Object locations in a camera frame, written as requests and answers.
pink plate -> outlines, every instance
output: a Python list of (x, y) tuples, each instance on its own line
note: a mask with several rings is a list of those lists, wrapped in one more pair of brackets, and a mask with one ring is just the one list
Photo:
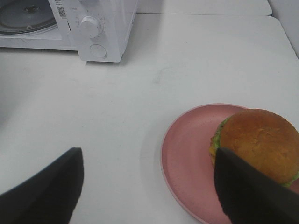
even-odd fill
[[(231, 224), (214, 188), (209, 143), (217, 126), (244, 107), (212, 104), (181, 115), (168, 129), (161, 150), (166, 183), (180, 205), (205, 224)], [(299, 193), (299, 181), (291, 189)]]

microwave dial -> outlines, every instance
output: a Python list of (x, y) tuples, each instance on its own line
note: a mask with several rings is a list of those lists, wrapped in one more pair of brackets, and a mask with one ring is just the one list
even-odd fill
[(85, 16), (80, 22), (80, 30), (85, 36), (95, 38), (102, 33), (103, 28), (97, 18)]

white microwave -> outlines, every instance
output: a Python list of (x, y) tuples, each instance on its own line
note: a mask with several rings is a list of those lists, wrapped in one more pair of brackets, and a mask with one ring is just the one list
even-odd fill
[(0, 0), (0, 47), (76, 50), (119, 62), (138, 0)]

sesame-free bun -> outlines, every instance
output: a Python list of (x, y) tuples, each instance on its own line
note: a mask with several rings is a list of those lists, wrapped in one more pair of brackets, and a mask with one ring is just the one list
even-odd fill
[(247, 109), (231, 116), (221, 129), (220, 146), (278, 183), (291, 181), (299, 171), (299, 134), (270, 111)]

barcode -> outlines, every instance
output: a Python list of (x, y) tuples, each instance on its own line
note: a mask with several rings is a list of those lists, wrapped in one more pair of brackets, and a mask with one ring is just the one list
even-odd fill
[(63, 6), (57, 6), (60, 17), (66, 17), (65, 10)]

